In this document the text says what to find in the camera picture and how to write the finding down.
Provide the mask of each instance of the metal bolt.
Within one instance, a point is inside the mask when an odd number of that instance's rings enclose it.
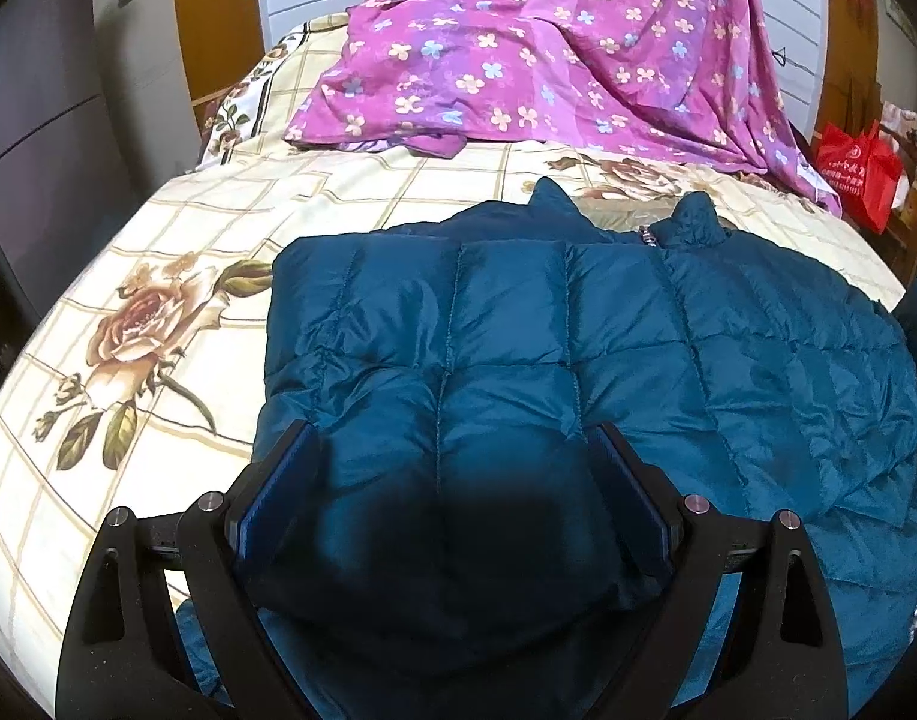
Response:
[[[105,517],[105,521],[113,528],[118,528],[127,519],[128,509],[124,506],[116,506],[111,512],[108,512],[108,517]]]
[[[711,504],[704,495],[686,495],[685,508],[692,514],[707,514],[711,510]]]
[[[778,514],[778,522],[781,522],[789,531],[797,531],[802,527],[802,518],[798,517],[795,512],[789,512],[788,509],[782,509]]]
[[[215,512],[225,501],[225,496],[212,490],[211,493],[205,493],[198,499],[198,508],[203,512]]]

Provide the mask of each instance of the bed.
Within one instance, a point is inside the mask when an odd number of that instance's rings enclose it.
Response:
[[[53,708],[68,610],[111,507],[180,511],[247,464],[263,405],[270,264],[300,236],[527,202],[552,176],[597,224],[636,229],[686,191],[813,257],[891,309],[903,287],[858,232],[794,194],[711,167],[560,143],[469,142],[442,160],[282,139],[335,64],[348,17],[301,25],[222,101],[196,170],[169,181],[56,303],[0,393],[0,651]],[[149,356],[164,360],[151,375]],[[175,605],[187,588],[169,576]]]

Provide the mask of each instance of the quilted fabric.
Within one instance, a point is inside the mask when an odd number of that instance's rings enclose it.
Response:
[[[917,603],[901,327],[834,271],[722,229],[706,194],[652,231],[658,247],[405,230],[279,255],[255,456],[303,418],[323,462],[249,589],[285,615],[263,619],[323,717],[560,720],[594,702],[623,652],[615,620],[658,591],[586,466],[583,427],[604,420],[682,493],[802,515],[853,709],[897,662]]]

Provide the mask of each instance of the flower print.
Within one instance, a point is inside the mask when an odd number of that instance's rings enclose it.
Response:
[[[469,74],[465,74],[464,76],[461,76],[460,79],[455,81],[455,86],[470,95],[477,95],[479,93],[479,89],[481,89],[481,87],[484,85],[485,82],[483,80],[476,79],[474,76],[470,76]]]
[[[495,124],[502,132],[508,132],[508,124],[512,118],[501,108],[492,108],[492,124]]]
[[[421,79],[419,79],[418,76],[409,76],[406,80],[399,81],[395,88],[401,92],[402,90],[409,88],[412,84],[418,83],[420,80]]]
[[[408,58],[408,52],[411,51],[411,46],[404,43],[393,43],[392,47],[388,50],[389,56],[394,56],[396,59],[406,60]]]
[[[525,124],[531,124],[531,128],[534,129],[538,124],[538,114],[535,112],[534,108],[526,108],[522,105],[519,108],[519,127],[524,127]]]
[[[422,99],[418,95],[412,95],[407,98],[398,98],[395,100],[395,110],[398,113],[421,113],[425,108],[415,103],[421,103]]]
[[[361,125],[365,124],[365,117],[356,116],[354,113],[348,114],[345,117],[345,131],[354,137],[359,137],[361,135]]]
[[[422,47],[422,56],[430,56],[432,59],[441,59],[443,48],[444,46],[441,43],[436,43],[433,40],[426,40],[425,45]]]
[[[345,97],[354,98],[361,94],[361,79],[348,79],[342,83],[341,88],[345,90]]]

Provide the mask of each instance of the red bag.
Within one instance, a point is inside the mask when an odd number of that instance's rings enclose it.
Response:
[[[845,213],[862,227],[884,232],[904,168],[879,138],[879,123],[858,138],[828,124],[816,157],[818,172],[841,196]]]

